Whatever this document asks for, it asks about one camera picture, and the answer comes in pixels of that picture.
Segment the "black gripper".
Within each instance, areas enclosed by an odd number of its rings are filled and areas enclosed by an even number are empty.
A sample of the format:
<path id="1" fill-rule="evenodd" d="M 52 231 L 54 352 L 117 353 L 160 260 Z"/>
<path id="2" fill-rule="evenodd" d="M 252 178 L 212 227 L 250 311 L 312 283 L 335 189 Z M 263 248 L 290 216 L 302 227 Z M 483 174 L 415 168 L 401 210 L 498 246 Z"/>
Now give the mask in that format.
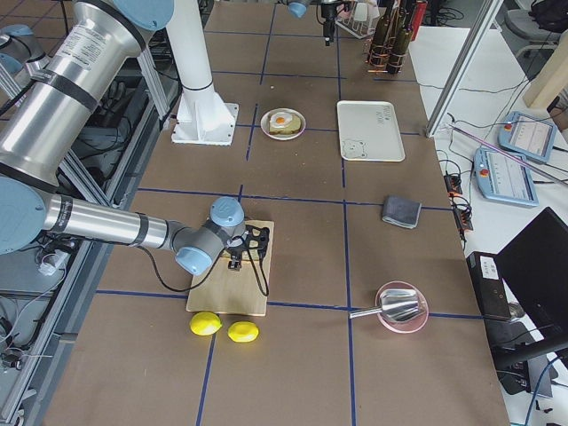
<path id="1" fill-rule="evenodd" d="M 338 0 L 321 0 L 319 2 L 320 17 L 323 19 L 323 38 L 326 46 L 330 46 L 335 41 L 335 22 L 342 5 L 343 1 Z"/>
<path id="2" fill-rule="evenodd" d="M 238 272 L 243 260 L 251 263 L 257 261 L 260 270 L 263 270 L 263 261 L 268 252 L 270 242 L 270 229 L 246 225 L 246 232 L 228 247 L 223 257 L 228 259 L 228 269 Z"/>

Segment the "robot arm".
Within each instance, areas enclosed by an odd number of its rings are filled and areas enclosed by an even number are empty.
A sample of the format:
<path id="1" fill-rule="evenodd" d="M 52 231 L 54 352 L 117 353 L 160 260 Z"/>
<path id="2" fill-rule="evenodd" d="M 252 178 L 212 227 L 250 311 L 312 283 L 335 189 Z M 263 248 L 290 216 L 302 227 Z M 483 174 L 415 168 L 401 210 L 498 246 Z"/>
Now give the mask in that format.
<path id="1" fill-rule="evenodd" d="M 52 63 L 31 80 L 31 92 L 1 137 L 1 250 L 22 249 L 40 232 L 65 233 L 133 247 L 172 250 L 194 275 L 226 251 L 264 244 L 264 229 L 246 221 L 231 197 L 217 199 L 199 229 L 55 193 L 57 170 L 77 142 L 123 62 L 140 55 L 165 29 L 184 86 L 174 139 L 228 145 L 238 107 L 212 86 L 198 6 L 194 1 L 82 1 L 78 22 Z"/>
<path id="2" fill-rule="evenodd" d="M 312 4 L 316 5 L 316 21 L 322 26 L 322 35 L 325 45 L 329 46 L 335 41 L 336 20 L 340 8 L 349 2 L 339 0 L 289 0 L 285 1 L 290 14 L 296 18 L 302 18 Z"/>

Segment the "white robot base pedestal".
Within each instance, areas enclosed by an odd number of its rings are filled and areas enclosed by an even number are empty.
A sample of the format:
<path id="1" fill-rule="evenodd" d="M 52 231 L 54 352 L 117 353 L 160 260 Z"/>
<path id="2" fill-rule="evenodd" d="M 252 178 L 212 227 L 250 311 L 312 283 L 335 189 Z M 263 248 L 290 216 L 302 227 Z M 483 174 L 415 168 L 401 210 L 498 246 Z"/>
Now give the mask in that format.
<path id="1" fill-rule="evenodd" d="M 176 1 L 166 29 L 183 89 L 172 141 L 229 146 L 239 106 L 215 90 L 198 3 Z"/>

